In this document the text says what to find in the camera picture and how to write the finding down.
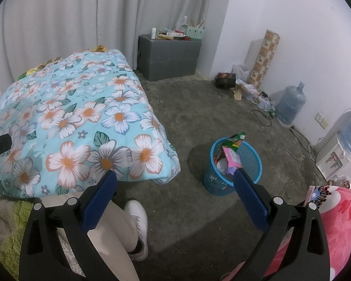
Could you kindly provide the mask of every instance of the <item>checkered wallpaper roll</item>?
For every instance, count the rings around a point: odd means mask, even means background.
[[[256,89],[260,88],[261,82],[267,73],[279,41],[280,35],[267,30],[263,43],[261,44],[260,52],[257,55],[255,65],[251,70],[247,81],[248,83],[254,85]]]

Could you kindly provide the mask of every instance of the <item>mint green basket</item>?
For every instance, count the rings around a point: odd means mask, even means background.
[[[202,29],[202,28],[188,26],[187,31],[186,31],[186,36],[193,38],[193,39],[202,40],[203,33],[204,33],[204,29]]]

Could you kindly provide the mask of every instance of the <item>pink blanket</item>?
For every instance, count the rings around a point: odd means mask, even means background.
[[[336,186],[310,186],[308,199],[319,206],[330,255],[330,280],[339,274],[351,254],[351,190]],[[283,239],[266,276],[276,272],[286,253],[292,229]],[[223,281],[230,281],[239,264]]]

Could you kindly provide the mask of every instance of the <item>blue gripper pad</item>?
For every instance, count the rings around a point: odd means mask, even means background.
[[[255,184],[245,172],[241,171],[241,168],[234,172],[233,183],[251,221],[257,229],[265,233],[269,229],[269,212],[255,191]]]
[[[117,188],[117,176],[115,172],[105,174],[100,181],[103,181],[103,183],[99,183],[98,189],[82,212],[81,228],[85,233],[96,228]]]

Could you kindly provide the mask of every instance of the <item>white bottle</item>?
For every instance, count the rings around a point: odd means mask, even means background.
[[[153,28],[151,33],[151,39],[155,39],[155,38],[156,38],[156,29]]]

